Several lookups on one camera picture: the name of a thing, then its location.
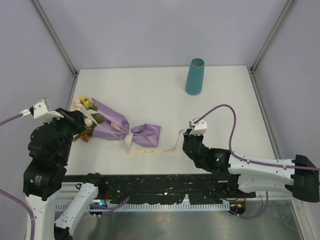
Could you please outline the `cream printed ribbon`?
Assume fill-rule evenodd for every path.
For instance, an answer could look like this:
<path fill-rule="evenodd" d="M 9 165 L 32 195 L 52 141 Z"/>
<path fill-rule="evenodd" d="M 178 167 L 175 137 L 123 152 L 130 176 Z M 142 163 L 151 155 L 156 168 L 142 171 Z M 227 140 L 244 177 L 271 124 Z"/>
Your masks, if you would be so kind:
<path fill-rule="evenodd" d="M 85 115 L 86 110 L 78 110 L 83 115 Z M 176 141 L 174 146 L 169 148 L 158 148 L 157 147 L 144 147 L 132 140 L 132 135 L 127 136 L 123 141 L 125 150 L 129 155 L 143 155 L 143 154 L 164 154 L 164 153 L 172 153 L 177 149 L 178 142 Z"/>

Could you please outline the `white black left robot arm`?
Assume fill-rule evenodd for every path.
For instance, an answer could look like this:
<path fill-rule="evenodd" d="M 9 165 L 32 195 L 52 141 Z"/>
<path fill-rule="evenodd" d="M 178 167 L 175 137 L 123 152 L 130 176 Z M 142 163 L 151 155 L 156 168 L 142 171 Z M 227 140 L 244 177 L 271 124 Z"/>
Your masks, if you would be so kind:
<path fill-rule="evenodd" d="M 23 174 L 23 192 L 31 210 L 28 227 L 32 240 L 71 240 L 89 204 L 107 193 L 105 178 L 89 173 L 64 213 L 55 219 L 56 205 L 73 138 L 85 129 L 82 112 L 58 108 L 44 113 L 44 124 L 36 128 L 28 145 L 32 158 Z"/>

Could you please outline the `artificial flower bunch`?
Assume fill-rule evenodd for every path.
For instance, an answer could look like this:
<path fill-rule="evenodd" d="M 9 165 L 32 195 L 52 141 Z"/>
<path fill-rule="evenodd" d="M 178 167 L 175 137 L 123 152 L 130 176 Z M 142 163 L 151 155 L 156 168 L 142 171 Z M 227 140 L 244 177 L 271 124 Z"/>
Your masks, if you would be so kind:
<path fill-rule="evenodd" d="M 86 110 L 85 115 L 83 116 L 85 128 L 81 133 L 78 133 L 73 137 L 74 141 L 81 139 L 84 142 L 88 142 L 93 136 L 94 129 L 106 120 L 98 113 L 97 102 L 86 95 L 76 97 L 69 110 L 71 112 L 75 110 Z"/>

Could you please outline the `purple wrapping paper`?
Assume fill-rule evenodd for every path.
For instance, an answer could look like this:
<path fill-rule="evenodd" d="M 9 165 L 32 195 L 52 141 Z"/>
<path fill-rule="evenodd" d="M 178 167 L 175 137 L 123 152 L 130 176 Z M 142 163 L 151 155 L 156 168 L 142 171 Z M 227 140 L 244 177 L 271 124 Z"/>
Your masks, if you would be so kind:
<path fill-rule="evenodd" d="M 94 128 L 93 137 L 105 140 L 124 140 L 132 135 L 132 140 L 140 146 L 147 148 L 158 146 L 161 126 L 144 123 L 131 128 L 124 115 L 97 100 L 94 100 L 94 103 L 96 103 L 97 112 L 104 118 L 104 121 Z"/>

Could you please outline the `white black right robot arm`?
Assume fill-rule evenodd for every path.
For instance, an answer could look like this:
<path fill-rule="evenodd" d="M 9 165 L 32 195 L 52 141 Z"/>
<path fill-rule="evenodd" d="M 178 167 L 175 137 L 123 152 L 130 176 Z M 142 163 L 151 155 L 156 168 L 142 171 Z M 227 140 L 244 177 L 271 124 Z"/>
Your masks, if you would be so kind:
<path fill-rule="evenodd" d="M 231 197 L 251 192 L 292 194 L 298 200 L 320 201 L 320 170 L 304 155 L 294 159 L 263 159 L 209 148 L 203 135 L 183 135 L 183 152 L 196 168 L 229 175 L 226 191 Z"/>

